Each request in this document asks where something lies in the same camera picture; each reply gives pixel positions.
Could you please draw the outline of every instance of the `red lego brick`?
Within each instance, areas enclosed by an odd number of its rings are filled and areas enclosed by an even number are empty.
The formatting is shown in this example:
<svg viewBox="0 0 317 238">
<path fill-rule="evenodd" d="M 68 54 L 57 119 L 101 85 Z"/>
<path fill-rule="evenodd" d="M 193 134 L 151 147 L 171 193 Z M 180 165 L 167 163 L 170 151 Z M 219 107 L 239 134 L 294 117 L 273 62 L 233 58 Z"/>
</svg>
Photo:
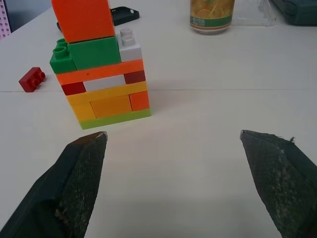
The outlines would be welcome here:
<svg viewBox="0 0 317 238">
<path fill-rule="evenodd" d="M 133 73 L 126 73 L 124 75 L 125 83 L 138 83 L 145 81 L 145 73 L 144 70 L 133 72 Z"/>
<path fill-rule="evenodd" d="M 33 67 L 19 80 L 19 83 L 26 93 L 32 93 L 44 79 L 45 74 L 41 69 L 39 67 Z"/>
<path fill-rule="evenodd" d="M 83 82 L 64 84 L 61 88 L 66 96 L 86 92 Z"/>
</svg>

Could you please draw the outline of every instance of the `white table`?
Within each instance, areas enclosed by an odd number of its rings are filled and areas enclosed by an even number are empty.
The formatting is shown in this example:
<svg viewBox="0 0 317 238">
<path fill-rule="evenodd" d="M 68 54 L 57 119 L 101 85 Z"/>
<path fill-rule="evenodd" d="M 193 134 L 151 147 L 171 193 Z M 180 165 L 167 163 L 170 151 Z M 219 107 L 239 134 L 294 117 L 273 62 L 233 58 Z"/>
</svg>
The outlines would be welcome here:
<svg viewBox="0 0 317 238">
<path fill-rule="evenodd" d="M 33 182 L 80 136 L 106 130 L 88 238 L 279 238 L 255 189 L 242 129 L 295 136 L 317 163 L 317 30 L 189 30 L 182 0 L 113 1 L 137 9 L 153 116 L 82 131 L 49 66 L 61 33 L 50 9 L 0 42 L 0 227 Z M 24 93 L 39 66 L 47 80 Z"/>
</svg>

